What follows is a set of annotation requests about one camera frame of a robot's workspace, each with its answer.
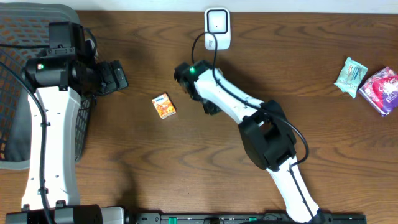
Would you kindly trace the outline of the mint green snack packet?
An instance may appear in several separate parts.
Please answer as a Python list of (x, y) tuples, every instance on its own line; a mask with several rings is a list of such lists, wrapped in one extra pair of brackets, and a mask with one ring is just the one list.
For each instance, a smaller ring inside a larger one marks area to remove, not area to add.
[(334, 85), (343, 93), (348, 93), (352, 98), (356, 98), (358, 87), (367, 72), (367, 67), (348, 57)]

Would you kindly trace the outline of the small orange box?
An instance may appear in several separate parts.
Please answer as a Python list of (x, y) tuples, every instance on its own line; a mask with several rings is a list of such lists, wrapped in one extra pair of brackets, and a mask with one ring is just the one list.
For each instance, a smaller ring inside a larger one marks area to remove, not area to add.
[(170, 100), (168, 94), (164, 93), (152, 99), (152, 104), (154, 108), (157, 110), (158, 115), (161, 119), (165, 119), (169, 116), (172, 116), (177, 111), (174, 107), (174, 104)]

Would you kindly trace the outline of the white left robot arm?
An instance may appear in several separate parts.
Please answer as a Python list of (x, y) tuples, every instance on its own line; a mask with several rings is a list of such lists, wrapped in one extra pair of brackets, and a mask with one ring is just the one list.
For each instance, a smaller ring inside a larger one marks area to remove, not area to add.
[(30, 167), (21, 210), (8, 213), (7, 223), (130, 222), (122, 207), (80, 203), (75, 143), (81, 99), (129, 85), (119, 61), (96, 61), (96, 41), (86, 33), (77, 23), (50, 23), (49, 44), (17, 76), (30, 106)]

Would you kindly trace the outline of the purple snack package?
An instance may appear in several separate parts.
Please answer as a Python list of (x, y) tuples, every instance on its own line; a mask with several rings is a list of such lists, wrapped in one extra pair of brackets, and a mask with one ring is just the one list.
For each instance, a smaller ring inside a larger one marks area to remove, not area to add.
[(386, 67), (369, 77), (359, 94), (381, 115), (397, 107), (397, 73)]

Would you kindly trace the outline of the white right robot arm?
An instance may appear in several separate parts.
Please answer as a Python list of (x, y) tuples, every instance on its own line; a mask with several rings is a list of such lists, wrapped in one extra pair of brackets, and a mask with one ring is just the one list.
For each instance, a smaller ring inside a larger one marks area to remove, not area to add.
[(306, 151), (308, 143), (288, 121), (280, 104), (251, 97), (206, 60), (180, 64), (174, 70), (174, 79), (191, 99), (203, 105), (205, 113), (223, 111), (238, 125), (246, 154), (258, 168), (270, 174), (293, 221), (320, 220), (320, 207), (299, 171), (299, 164), (305, 159), (298, 159), (295, 150), (297, 139), (301, 139)]

